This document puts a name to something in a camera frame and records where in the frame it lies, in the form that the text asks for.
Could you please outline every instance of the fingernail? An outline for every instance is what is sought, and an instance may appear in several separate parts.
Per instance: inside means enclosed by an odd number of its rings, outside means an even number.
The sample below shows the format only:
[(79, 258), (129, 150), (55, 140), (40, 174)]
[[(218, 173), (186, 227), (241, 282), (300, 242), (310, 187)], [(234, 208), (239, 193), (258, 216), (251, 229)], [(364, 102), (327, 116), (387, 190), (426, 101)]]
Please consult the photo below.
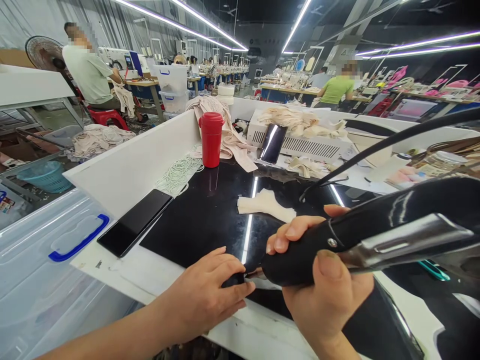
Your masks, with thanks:
[(275, 240), (275, 249), (283, 249), (285, 247), (285, 244), (284, 242), (282, 241), (282, 239), (280, 238), (277, 238)]
[(338, 280), (342, 277), (342, 260), (337, 254), (329, 250), (320, 250), (317, 252), (318, 267), (323, 276), (332, 280)]
[(286, 236), (294, 236), (297, 232), (295, 231), (295, 229), (293, 227), (289, 227), (288, 230), (286, 231), (285, 235)]

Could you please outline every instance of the fan grille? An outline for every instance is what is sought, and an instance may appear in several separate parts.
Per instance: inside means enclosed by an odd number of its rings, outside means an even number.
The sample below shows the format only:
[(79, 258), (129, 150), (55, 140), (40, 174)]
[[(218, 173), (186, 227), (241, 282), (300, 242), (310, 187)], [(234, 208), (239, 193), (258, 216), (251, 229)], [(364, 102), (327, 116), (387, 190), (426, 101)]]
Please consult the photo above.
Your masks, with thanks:
[(59, 71), (54, 59), (64, 60), (62, 45), (46, 36), (32, 36), (25, 43), (25, 51), (37, 69)]

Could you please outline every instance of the green t-shirt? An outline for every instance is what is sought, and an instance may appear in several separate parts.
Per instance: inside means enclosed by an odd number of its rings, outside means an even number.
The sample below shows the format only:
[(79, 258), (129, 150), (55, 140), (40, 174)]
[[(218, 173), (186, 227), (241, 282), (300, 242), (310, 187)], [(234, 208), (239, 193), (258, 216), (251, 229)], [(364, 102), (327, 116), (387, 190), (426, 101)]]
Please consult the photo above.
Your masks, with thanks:
[(89, 104), (103, 104), (112, 99), (107, 77), (113, 74), (95, 53), (78, 45), (66, 45), (63, 60), (81, 94)]
[(354, 90), (354, 81), (347, 75), (335, 76), (326, 82), (323, 89), (325, 89), (325, 93), (320, 102), (338, 104), (343, 95)]

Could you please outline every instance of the blue basket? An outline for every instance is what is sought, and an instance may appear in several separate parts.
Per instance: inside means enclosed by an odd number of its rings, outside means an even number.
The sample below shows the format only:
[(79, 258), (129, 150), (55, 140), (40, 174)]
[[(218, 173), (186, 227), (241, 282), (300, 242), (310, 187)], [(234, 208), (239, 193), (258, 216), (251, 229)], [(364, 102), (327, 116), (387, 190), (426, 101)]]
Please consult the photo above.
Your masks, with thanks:
[(63, 172), (64, 167), (61, 163), (48, 161), (20, 171), (16, 177), (48, 193), (57, 194), (72, 187), (72, 183), (62, 175)]

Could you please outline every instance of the ceiling light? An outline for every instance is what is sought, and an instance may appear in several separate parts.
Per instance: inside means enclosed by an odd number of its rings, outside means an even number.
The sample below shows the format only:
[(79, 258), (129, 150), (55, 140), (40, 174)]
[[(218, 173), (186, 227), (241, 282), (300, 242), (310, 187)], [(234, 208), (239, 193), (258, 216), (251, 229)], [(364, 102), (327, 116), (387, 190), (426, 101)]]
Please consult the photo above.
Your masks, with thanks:
[(220, 29), (218, 26), (215, 26), (214, 24), (212, 24), (210, 21), (208, 21), (206, 18), (204, 18), (202, 15), (200, 15), (198, 12), (196, 12), (195, 10), (193, 10), (191, 7), (187, 6), (186, 4), (184, 4), (183, 2), (181, 2), (180, 0), (170, 0), (172, 3), (175, 3), (177, 4), (179, 7), (183, 8), (184, 10), (186, 10), (187, 12), (189, 12), (190, 14), (192, 14), (194, 17), (196, 17), (197, 19), (199, 19), (200, 21), (202, 21), (203, 23), (207, 24), (210, 28), (216, 30), (217, 32), (219, 32), (220, 34), (222, 34), (224, 37), (226, 37), (227, 39), (229, 39), (231, 42), (237, 44), (240, 48), (242, 49), (245, 49), (245, 50), (248, 50), (245, 46), (243, 46), (241, 43), (239, 43), (237, 40), (235, 40), (233, 37), (231, 37), (230, 35), (228, 35), (225, 31), (223, 31), (222, 29)]
[(401, 49), (411, 49), (411, 48), (417, 48), (423, 45), (430, 45), (430, 44), (437, 44), (437, 43), (444, 43), (447, 41), (451, 40), (458, 40), (458, 39), (465, 39), (465, 38), (470, 38), (474, 36), (480, 36), (480, 31), (474, 31), (474, 32), (466, 32), (463, 34), (457, 34), (457, 35), (452, 35), (452, 36), (447, 36), (447, 37), (438, 37), (430, 40), (425, 40), (425, 41), (420, 41), (420, 42), (413, 42), (410, 44), (405, 44), (405, 45), (399, 45), (399, 46), (393, 46), (393, 47), (388, 47), (384, 49), (376, 49), (372, 51), (366, 51), (366, 52), (360, 52), (357, 55), (362, 56), (362, 55), (368, 55), (368, 54), (376, 54), (379, 52), (387, 52), (387, 51), (394, 51), (394, 50), (401, 50)]
[(217, 41), (215, 41), (215, 40), (212, 40), (211, 38), (208, 38), (208, 37), (206, 37), (205, 35), (202, 35), (201, 33), (198, 33), (198, 32), (196, 32), (196, 31), (193, 31), (193, 30), (191, 30), (191, 29), (189, 29), (189, 28), (187, 28), (187, 27), (184, 27), (184, 26), (182, 26), (182, 25), (180, 25), (180, 24), (178, 24), (178, 23), (176, 23), (176, 22), (173, 22), (173, 21), (171, 21), (171, 20), (169, 20), (169, 19), (167, 19), (167, 18), (165, 18), (165, 17), (163, 17), (163, 16), (160, 16), (160, 15), (154, 13), (154, 12), (151, 12), (151, 11), (149, 11), (149, 10), (146, 10), (146, 9), (140, 7), (140, 6), (134, 5), (134, 4), (132, 4), (132, 3), (128, 2), (128, 1), (124, 1), (124, 0), (111, 0), (111, 1), (114, 1), (114, 2), (116, 2), (116, 3), (122, 4), (122, 5), (124, 5), (124, 6), (128, 7), (128, 8), (134, 9), (134, 10), (138, 11), (139, 13), (148, 15), (149, 17), (154, 18), (154, 19), (157, 19), (158, 21), (161, 21), (162, 23), (169, 24), (169, 25), (173, 26), (174, 28), (177, 28), (177, 29), (180, 29), (180, 30), (182, 30), (182, 31), (184, 31), (184, 32), (186, 32), (186, 33), (195, 35), (196, 37), (199, 37), (199, 38), (201, 38), (201, 39), (204, 39), (204, 40), (206, 40), (206, 41), (208, 41), (208, 42), (210, 42), (210, 43), (214, 43), (214, 44), (216, 44), (216, 45), (218, 45), (218, 46), (220, 46), (220, 47), (222, 47), (222, 48), (224, 48), (224, 49), (227, 49), (227, 50), (230, 50), (230, 49), (231, 49), (230, 46), (227, 46), (227, 45), (224, 45), (224, 44), (222, 44), (222, 43), (219, 43), (219, 42), (217, 42)]
[(427, 49), (427, 50), (399, 52), (399, 53), (394, 53), (394, 54), (378, 55), (378, 56), (372, 56), (372, 57), (365, 56), (363, 58), (368, 59), (368, 60), (376, 60), (376, 59), (384, 59), (384, 58), (398, 58), (398, 57), (405, 57), (405, 56), (412, 56), (412, 55), (443, 53), (443, 52), (447, 52), (447, 51), (470, 49), (470, 48), (480, 48), (480, 42), (473, 43), (473, 44), (467, 44), (467, 45), (433, 48), (433, 49)]
[(293, 25), (293, 28), (291, 29), (291, 33), (288, 36), (288, 39), (286, 40), (285, 46), (281, 50), (282, 53), (285, 52), (285, 49), (287, 48), (290, 40), (292, 39), (292, 36), (295, 34), (295, 30), (297, 30), (297, 28), (299, 27), (300, 21), (302, 21), (302, 18), (304, 17), (305, 12), (307, 11), (311, 2), (312, 2), (312, 0), (306, 0), (305, 1), (305, 4), (303, 5), (303, 8), (300, 11), (300, 15), (298, 16), (298, 19), (296, 20), (295, 25)]

